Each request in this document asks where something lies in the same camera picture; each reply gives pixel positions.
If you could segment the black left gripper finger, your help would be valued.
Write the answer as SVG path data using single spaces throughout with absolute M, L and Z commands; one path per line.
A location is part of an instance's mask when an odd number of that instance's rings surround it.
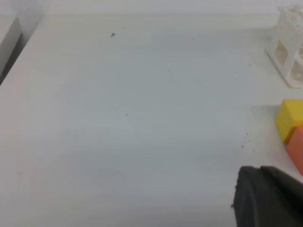
M 303 184 L 274 166 L 242 166 L 232 208 L 239 227 L 301 227 Z

